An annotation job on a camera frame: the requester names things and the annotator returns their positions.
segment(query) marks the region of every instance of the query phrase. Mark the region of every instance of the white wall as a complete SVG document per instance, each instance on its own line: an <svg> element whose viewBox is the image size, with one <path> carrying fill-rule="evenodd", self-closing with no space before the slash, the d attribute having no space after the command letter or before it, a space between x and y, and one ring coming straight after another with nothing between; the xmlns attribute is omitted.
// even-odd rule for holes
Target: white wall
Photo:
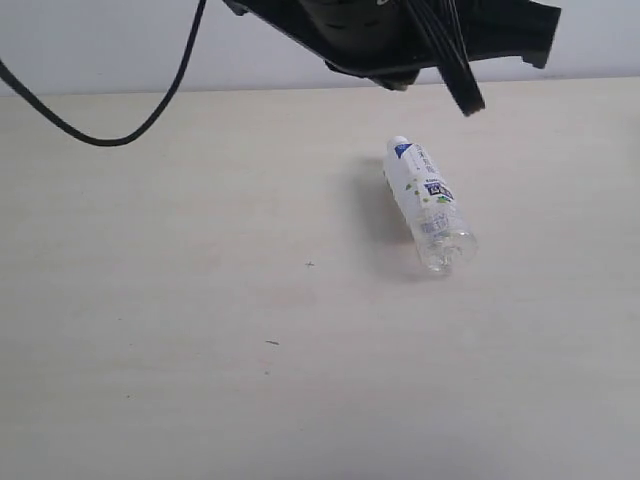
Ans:
<svg viewBox="0 0 640 480"><path fill-rule="evenodd" d="M548 0L564 7L544 71L519 59L476 63L480 80L640 74L640 2ZM365 83L250 16L209 0L184 89ZM0 0L0 57L37 93L162 91L173 78L196 0ZM277 60L273 52L278 52ZM438 81L425 71L421 81ZM9 90L0 86L0 94Z"/></svg>

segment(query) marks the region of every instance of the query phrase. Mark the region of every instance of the white table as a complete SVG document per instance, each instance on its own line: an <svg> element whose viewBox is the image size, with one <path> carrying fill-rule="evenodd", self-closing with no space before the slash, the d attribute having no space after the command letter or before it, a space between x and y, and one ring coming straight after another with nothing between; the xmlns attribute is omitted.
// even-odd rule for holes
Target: white table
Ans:
<svg viewBox="0 0 640 480"><path fill-rule="evenodd" d="M182 94L111 150L0 99L0 478L637 479L640 79L483 90ZM47 99L105 135L157 100ZM445 281L398 134L481 244Z"/></svg>

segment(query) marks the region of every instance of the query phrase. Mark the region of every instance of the clear plastic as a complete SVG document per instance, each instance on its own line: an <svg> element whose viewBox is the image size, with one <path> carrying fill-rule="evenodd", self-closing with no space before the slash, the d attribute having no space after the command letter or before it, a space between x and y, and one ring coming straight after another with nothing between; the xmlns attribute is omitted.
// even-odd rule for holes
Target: clear plastic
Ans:
<svg viewBox="0 0 640 480"><path fill-rule="evenodd" d="M385 176L431 273L449 275L478 251L475 236L437 166L424 149L404 137L388 144Z"/></svg>

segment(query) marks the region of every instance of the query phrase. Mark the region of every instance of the blue label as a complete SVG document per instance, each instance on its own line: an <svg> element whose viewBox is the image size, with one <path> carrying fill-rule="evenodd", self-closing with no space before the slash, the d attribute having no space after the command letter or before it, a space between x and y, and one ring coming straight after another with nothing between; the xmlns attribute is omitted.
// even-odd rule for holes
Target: blue label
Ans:
<svg viewBox="0 0 640 480"><path fill-rule="evenodd" d="M411 143L403 143L401 145L396 146L396 155L398 158L402 157L402 154L407 151L407 149L411 146Z"/></svg>

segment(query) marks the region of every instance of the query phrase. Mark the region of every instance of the black cord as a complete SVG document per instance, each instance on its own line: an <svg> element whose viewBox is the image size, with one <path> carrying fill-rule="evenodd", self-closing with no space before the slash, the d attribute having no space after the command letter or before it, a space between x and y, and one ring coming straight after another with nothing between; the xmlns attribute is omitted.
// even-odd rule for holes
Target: black cord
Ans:
<svg viewBox="0 0 640 480"><path fill-rule="evenodd" d="M404 0L423 41L438 60L442 79L462 112L468 116L482 110L485 104L469 65L456 1ZM431 7L432 3L438 4L440 15Z"/></svg>
<svg viewBox="0 0 640 480"><path fill-rule="evenodd" d="M121 147L123 145L127 145L140 138L144 133L146 133L147 130L149 130L149 128L151 128L156 120L158 120L160 115L162 115L162 112L164 112L164 110L167 108L174 95L178 91L178 88L180 88L180 84L182 83L182 79L184 78L184 74L187 71L187 67L189 65L189 60L191 59L191 53L198 36L198 29L200 28L200 22L202 20L202 15L204 13L206 4L207 0L198 0L198 7L193 18L193 24L191 26L191 32L189 33L187 45L184 49L178 72L176 73L176 76L173 79L169 90L167 90L164 98L160 101L149 118L147 118L147 120L145 120L144 123L140 125L140 127L138 127L136 131L125 137L113 139L95 138L82 133L80 130L77 130L69 123L65 122L58 115L56 115L44 103L42 103L38 99L38 97L36 97L31 92L31 90L29 90L20 80L18 80L18 78L13 73L11 73L4 62L2 62L2 59L0 59L0 78L4 80L4 82L9 85L9 87L11 87L14 92L25 99L29 103L29 105L40 112L47 120L53 123L56 127L63 130L65 133L71 135L73 138L80 140L81 142L88 143L89 145L94 145L96 147Z"/></svg>

